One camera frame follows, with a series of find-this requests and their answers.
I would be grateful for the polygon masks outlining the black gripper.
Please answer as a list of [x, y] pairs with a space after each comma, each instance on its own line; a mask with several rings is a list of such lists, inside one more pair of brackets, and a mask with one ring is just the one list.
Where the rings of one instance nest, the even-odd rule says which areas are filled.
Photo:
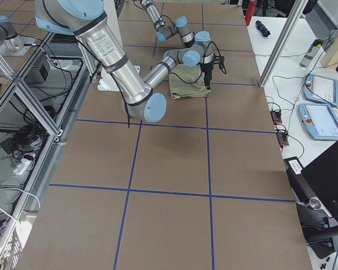
[[218, 65], [220, 71], [225, 73], [225, 57], [221, 55], [212, 55], [210, 61], [204, 61], [204, 64], [201, 64], [201, 71], [204, 73], [204, 85], [208, 86], [211, 84], [212, 80], [212, 71], [214, 66]]

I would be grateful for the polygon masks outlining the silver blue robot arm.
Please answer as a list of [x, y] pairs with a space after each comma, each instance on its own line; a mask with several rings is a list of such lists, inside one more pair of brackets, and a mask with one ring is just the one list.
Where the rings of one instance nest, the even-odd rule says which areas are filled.
[[160, 15], [153, 1], [139, 1], [142, 9], [150, 18], [156, 30], [156, 39], [158, 42], [165, 42], [178, 35], [185, 48], [194, 44], [195, 34], [191, 30], [185, 16], [172, 21], [167, 15]]
[[42, 30], [76, 37], [83, 51], [91, 54], [114, 79], [128, 119], [155, 123], [164, 117], [167, 101], [154, 89], [178, 64], [200, 67], [199, 75], [204, 78], [206, 88], [210, 88], [214, 65], [223, 73], [226, 69], [224, 57], [212, 52], [209, 32], [192, 32], [185, 16], [166, 25], [153, 1], [140, 4], [153, 23], [158, 41], [164, 42], [178, 34], [184, 45], [182, 49], [167, 51], [145, 78], [141, 78], [109, 28], [103, 1], [35, 1], [35, 20]]

